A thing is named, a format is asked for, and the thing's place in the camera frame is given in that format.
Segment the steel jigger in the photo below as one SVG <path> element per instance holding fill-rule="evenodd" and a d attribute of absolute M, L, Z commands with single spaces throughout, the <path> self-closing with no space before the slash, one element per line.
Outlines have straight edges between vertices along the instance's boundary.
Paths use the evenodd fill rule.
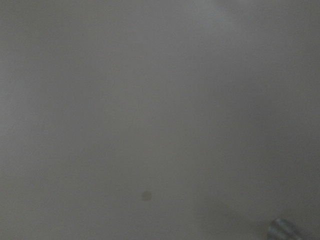
<path fill-rule="evenodd" d="M 267 229 L 268 240 L 303 240 L 298 228 L 282 218 L 273 220 Z"/>

